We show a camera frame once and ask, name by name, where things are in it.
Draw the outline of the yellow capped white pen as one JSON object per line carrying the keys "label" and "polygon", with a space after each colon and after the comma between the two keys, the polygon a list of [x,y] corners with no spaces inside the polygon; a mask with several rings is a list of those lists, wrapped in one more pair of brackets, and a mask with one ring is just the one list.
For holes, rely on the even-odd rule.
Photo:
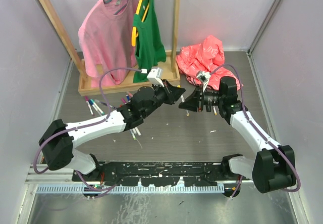
{"label": "yellow capped white pen", "polygon": [[212,106],[212,109],[213,109],[213,113],[215,116],[217,116],[217,110],[216,110],[216,107],[215,106]]}

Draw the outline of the yellow capped marker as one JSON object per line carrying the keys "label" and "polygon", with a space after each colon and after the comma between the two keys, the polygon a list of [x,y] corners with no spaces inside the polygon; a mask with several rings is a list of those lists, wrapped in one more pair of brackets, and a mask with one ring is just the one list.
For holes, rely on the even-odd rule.
{"label": "yellow capped marker", "polygon": [[[185,99],[184,99],[184,96],[183,95],[181,95],[181,102],[183,103],[183,102],[185,102]],[[185,112],[186,112],[186,116],[187,117],[189,117],[189,111],[188,110],[185,110]]]}

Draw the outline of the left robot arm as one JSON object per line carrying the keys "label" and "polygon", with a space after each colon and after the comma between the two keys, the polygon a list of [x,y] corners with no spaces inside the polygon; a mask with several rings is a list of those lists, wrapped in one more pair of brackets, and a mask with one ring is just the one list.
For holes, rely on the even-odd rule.
{"label": "left robot arm", "polygon": [[109,115],[87,121],[65,124],[53,121],[39,140],[40,150],[50,171],[74,169],[90,182],[101,176],[99,163],[93,154],[84,154],[76,148],[88,141],[112,133],[121,133],[138,127],[162,104],[173,105],[185,93],[184,88],[167,80],[161,86],[143,86],[130,101]]}

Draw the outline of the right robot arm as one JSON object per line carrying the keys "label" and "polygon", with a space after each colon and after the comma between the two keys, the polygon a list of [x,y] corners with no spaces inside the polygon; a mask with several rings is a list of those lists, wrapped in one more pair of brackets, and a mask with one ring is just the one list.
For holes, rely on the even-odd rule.
{"label": "right robot arm", "polygon": [[271,138],[254,120],[242,101],[238,99],[238,87],[233,77],[220,79],[218,90],[204,90],[197,86],[180,109],[192,112],[212,111],[218,107],[220,116],[248,143],[255,159],[241,154],[224,156],[220,169],[224,179],[231,181],[238,175],[254,182],[260,193],[279,189],[290,190],[297,186],[295,153],[289,145],[281,145]]}

